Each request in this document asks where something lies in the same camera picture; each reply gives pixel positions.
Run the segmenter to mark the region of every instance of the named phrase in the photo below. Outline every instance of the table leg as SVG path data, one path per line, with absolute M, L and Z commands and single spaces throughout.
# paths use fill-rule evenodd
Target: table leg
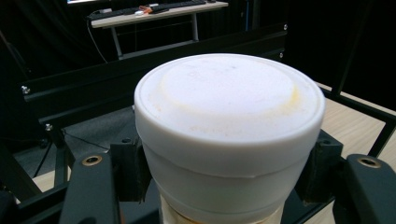
M 192 19 L 192 40 L 198 41 L 198 26 L 197 26 L 197 14 L 193 13 L 191 14 L 191 19 Z
M 111 27 L 111 34 L 113 35 L 114 44 L 116 45 L 117 55 L 119 56 L 119 60 L 122 60 L 123 55 L 120 48 L 119 38 L 117 37 L 116 28 Z

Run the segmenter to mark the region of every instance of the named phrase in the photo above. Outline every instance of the computer screen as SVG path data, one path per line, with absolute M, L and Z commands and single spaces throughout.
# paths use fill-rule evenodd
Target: computer screen
M 114 7 L 113 9 L 139 7 L 154 3 L 163 4 L 163 3 L 180 2 L 180 0 L 66 0 L 66 1 L 67 1 L 67 5 L 69 5 L 70 7 L 109 2 L 111 6 Z

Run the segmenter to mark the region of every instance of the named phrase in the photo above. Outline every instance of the dark background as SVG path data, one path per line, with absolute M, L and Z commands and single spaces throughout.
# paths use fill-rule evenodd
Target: dark background
M 288 36 L 283 63 L 328 86 L 346 74 L 343 91 L 396 110 L 392 90 L 396 64 L 394 1 L 263 0 L 256 18 L 254 1 L 227 2 L 230 5 L 223 10 L 197 15 L 200 39 L 285 22 Z M 146 3 L 116 0 L 69 7 L 66 0 L 1 0 L 0 31 L 28 72 L 26 77 L 17 77 L 7 60 L 0 62 L 0 137 L 14 139 L 16 147 L 43 137 L 35 131 L 38 124 L 25 108 L 18 82 L 117 60 L 110 31 L 92 29 L 88 15 L 103 8 Z M 189 19 L 121 27 L 121 47 L 125 51 L 147 49 L 191 39 Z

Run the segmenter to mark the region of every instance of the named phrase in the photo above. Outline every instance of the wooden floor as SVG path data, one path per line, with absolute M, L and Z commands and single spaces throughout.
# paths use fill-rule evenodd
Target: wooden floor
M 374 106 L 396 116 L 396 112 L 378 105 L 365 102 L 353 96 L 343 94 L 367 105 Z M 343 143 L 343 157 L 349 154 L 367 155 L 375 139 L 384 127 L 384 122 L 373 119 L 353 109 L 327 100 L 327 108 L 322 129 L 332 137 Z M 388 141 L 379 159 L 388 163 L 396 170 L 396 139 L 395 134 Z M 52 188 L 53 172 L 35 178 L 35 182 L 42 190 Z M 332 204 L 316 214 L 306 223 L 333 224 Z

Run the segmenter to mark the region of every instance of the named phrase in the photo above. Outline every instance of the black wall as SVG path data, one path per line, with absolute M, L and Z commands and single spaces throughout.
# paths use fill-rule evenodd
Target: black wall
M 17 85 L 28 71 L 15 60 L 15 53 L 0 31 L 0 142 L 20 149 L 40 145 L 47 136 Z
M 111 1 L 70 7 L 66 0 L 2 0 L 0 30 L 7 41 L 21 53 L 32 69 L 29 78 L 47 77 L 62 72 L 117 60 L 109 29 L 92 29 L 86 17 L 100 9 L 138 6 L 147 1 Z M 224 10 L 198 14 L 199 35 L 206 39 L 239 32 L 245 1 L 229 0 Z M 138 30 L 139 47 L 150 48 L 174 41 L 191 39 L 190 17 L 139 23 L 118 28 L 121 46 L 134 49 L 134 31 Z M 185 22 L 186 25 L 169 24 Z M 165 29 L 150 30 L 150 27 Z
M 396 110 L 394 1 L 292 1 L 284 63 L 331 86 Z

